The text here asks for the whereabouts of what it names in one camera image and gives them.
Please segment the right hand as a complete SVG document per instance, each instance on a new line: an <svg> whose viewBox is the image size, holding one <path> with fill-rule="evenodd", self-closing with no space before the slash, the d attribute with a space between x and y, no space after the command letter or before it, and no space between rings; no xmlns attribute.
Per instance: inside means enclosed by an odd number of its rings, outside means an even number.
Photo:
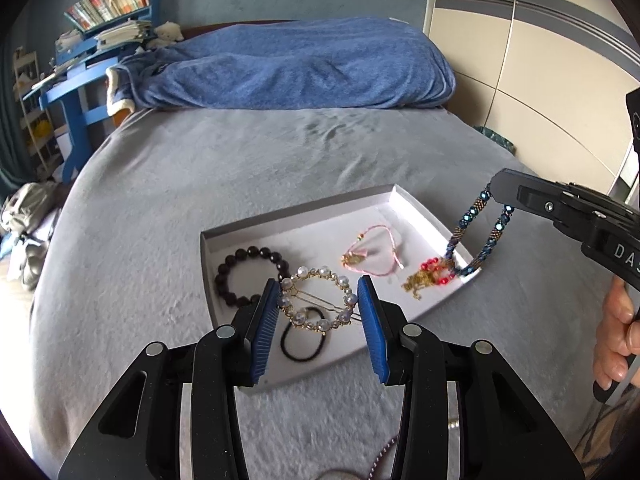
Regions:
<svg viewBox="0 0 640 480"><path fill-rule="evenodd" d="M639 322L634 319L634 304L625 282L612 277L597 327L593 350L593 377L604 390L619 384L628 375L627 356L639 354Z"/></svg>

